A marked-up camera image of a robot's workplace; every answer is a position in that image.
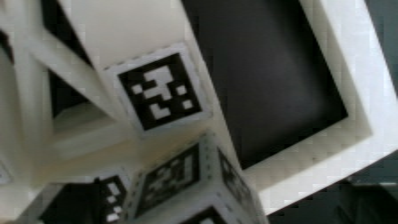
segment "black opening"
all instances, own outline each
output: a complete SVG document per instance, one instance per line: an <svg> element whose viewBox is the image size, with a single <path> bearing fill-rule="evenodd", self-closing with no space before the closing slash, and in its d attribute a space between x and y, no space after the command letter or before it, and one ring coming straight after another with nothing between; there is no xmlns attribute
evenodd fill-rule
<svg viewBox="0 0 398 224"><path fill-rule="evenodd" d="M298 0L183 5L247 168L346 117L344 105Z"/></svg>
<svg viewBox="0 0 398 224"><path fill-rule="evenodd" d="M78 41L76 33L65 18L65 14L58 5L56 0L40 0L40 9L42 9L42 23L46 30L58 38L64 45L72 50L74 54L92 67L88 56Z"/></svg>
<svg viewBox="0 0 398 224"><path fill-rule="evenodd" d="M74 107L81 103L88 103L87 98L67 85L65 81L60 79L51 70L48 70L49 74L49 92L51 92L51 111L53 117L60 114L60 112Z"/></svg>

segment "black square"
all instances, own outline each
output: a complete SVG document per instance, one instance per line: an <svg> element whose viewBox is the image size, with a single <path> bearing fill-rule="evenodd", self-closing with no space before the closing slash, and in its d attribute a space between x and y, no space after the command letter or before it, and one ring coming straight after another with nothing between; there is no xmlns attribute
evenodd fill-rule
<svg viewBox="0 0 398 224"><path fill-rule="evenodd" d="M227 224L213 207L209 207L181 224Z"/></svg>
<svg viewBox="0 0 398 224"><path fill-rule="evenodd" d="M143 130L202 111L181 54L119 74Z"/></svg>
<svg viewBox="0 0 398 224"><path fill-rule="evenodd" d="M225 156L220 152L220 149L218 149L218 155L220 155L220 170L222 170L223 184L231 191L236 202L241 205L241 208L248 212L250 217L255 217L255 205L252 200L250 189L247 187L245 181L241 180L234 167L225 159Z"/></svg>
<svg viewBox="0 0 398 224"><path fill-rule="evenodd" d="M199 181L199 144L151 171L138 198L138 217Z"/></svg>

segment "black panel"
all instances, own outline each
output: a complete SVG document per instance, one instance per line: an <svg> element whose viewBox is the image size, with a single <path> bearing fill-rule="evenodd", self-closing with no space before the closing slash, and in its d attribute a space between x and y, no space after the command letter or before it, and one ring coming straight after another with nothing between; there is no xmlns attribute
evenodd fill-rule
<svg viewBox="0 0 398 224"><path fill-rule="evenodd" d="M124 199L119 176L96 179L90 184L67 184L39 219L44 224L115 224L119 219L110 217L120 216Z"/></svg>
<svg viewBox="0 0 398 224"><path fill-rule="evenodd" d="M51 70L49 73L49 91L51 91L51 111L53 117L60 114L62 110L71 108L88 100L78 91L71 88L65 81L58 78Z"/></svg>
<svg viewBox="0 0 398 224"><path fill-rule="evenodd" d="M138 196L138 217L199 182L199 144L172 158L145 176Z"/></svg>
<svg viewBox="0 0 398 224"><path fill-rule="evenodd" d="M8 60L14 63L14 54L12 54L12 49L10 49L10 45L8 45L8 36L1 31L0 31L0 46L3 48Z"/></svg>
<svg viewBox="0 0 398 224"><path fill-rule="evenodd" d="M65 14L58 5L58 1L40 0L40 9L46 30L58 38L64 45L69 47L85 63L92 66L81 43L78 41L76 33L69 24L69 20L65 18Z"/></svg>
<svg viewBox="0 0 398 224"><path fill-rule="evenodd" d="M67 184L40 215L44 224L101 223L101 189L96 184Z"/></svg>
<svg viewBox="0 0 398 224"><path fill-rule="evenodd" d="M247 168L346 110L298 0L183 0L183 5Z"/></svg>

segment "white square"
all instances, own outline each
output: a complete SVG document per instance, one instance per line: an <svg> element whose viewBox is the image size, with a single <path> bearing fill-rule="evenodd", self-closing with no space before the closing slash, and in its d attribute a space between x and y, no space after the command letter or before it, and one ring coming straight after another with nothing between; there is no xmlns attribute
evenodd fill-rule
<svg viewBox="0 0 398 224"><path fill-rule="evenodd" d="M106 200L108 200L108 203L111 204L115 202L115 196L108 196Z"/></svg>
<svg viewBox="0 0 398 224"><path fill-rule="evenodd" d="M135 94L140 94L142 91L143 91L143 90L142 90L142 85L135 85L135 86L133 86L133 93L135 93Z"/></svg>
<svg viewBox="0 0 398 224"><path fill-rule="evenodd" d="M191 101L184 100L183 101L183 108L188 110L191 108Z"/></svg>
<svg viewBox="0 0 398 224"><path fill-rule="evenodd" d="M113 207L115 213L120 213L120 206Z"/></svg>
<svg viewBox="0 0 398 224"><path fill-rule="evenodd" d="M184 86L177 87L177 95L183 95L186 93L186 88Z"/></svg>

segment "cube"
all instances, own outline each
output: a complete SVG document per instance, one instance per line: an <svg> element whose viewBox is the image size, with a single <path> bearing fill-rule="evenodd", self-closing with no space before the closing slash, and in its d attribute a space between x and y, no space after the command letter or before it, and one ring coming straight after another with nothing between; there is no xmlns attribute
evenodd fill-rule
<svg viewBox="0 0 398 224"><path fill-rule="evenodd" d="M268 223L255 192L211 133L142 172L119 223Z"/></svg>

